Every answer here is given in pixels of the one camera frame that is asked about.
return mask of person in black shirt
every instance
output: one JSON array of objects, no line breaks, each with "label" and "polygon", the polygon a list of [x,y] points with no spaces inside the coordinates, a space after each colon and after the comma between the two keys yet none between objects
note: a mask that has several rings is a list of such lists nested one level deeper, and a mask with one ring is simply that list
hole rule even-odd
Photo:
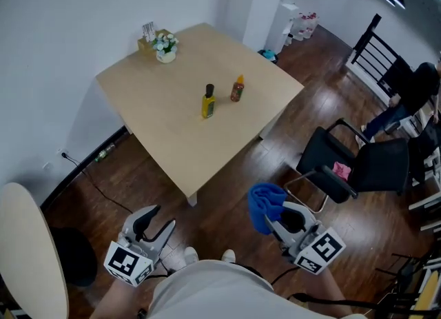
[{"label": "person in black shirt", "polygon": [[[373,137],[380,130],[384,130],[392,123],[413,116],[430,99],[430,96],[435,96],[433,121],[438,123],[440,79],[441,59],[436,66],[432,63],[421,64],[403,85],[400,95],[391,97],[389,107],[366,126],[362,125],[361,131],[367,140],[374,142]],[[360,147],[364,145],[364,142],[357,136],[356,140]]]}]

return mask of blue jeans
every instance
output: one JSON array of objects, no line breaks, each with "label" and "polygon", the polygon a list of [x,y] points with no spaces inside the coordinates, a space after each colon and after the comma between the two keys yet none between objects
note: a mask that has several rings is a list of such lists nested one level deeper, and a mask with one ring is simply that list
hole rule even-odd
[{"label": "blue jeans", "polygon": [[363,134],[366,136],[367,140],[371,140],[380,130],[385,130],[392,123],[401,121],[409,117],[410,114],[404,108],[402,104],[398,104],[395,107],[389,107],[382,114],[375,117],[366,125],[366,130]]}]

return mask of white shirt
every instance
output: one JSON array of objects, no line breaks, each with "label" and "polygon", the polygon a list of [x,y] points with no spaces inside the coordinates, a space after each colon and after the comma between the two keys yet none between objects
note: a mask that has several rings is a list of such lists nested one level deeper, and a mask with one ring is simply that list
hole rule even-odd
[{"label": "white shirt", "polygon": [[[201,260],[156,286],[150,319],[329,318],[277,296],[271,285],[244,267]],[[346,319],[365,318],[360,314]]]}]

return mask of person's hand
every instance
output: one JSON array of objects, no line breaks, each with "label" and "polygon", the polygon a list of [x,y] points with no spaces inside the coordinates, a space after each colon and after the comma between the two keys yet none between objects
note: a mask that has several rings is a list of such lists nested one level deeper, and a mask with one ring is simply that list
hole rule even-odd
[{"label": "person's hand", "polygon": [[396,107],[400,102],[400,97],[398,95],[392,96],[389,100],[389,107]]}]

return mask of pink cloth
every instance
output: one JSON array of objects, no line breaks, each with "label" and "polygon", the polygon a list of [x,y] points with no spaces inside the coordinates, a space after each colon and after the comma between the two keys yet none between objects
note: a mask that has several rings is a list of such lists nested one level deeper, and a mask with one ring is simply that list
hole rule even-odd
[{"label": "pink cloth", "polygon": [[334,162],[334,168],[332,169],[332,172],[334,172],[341,179],[347,181],[349,174],[351,173],[351,168],[343,165],[342,163]]}]

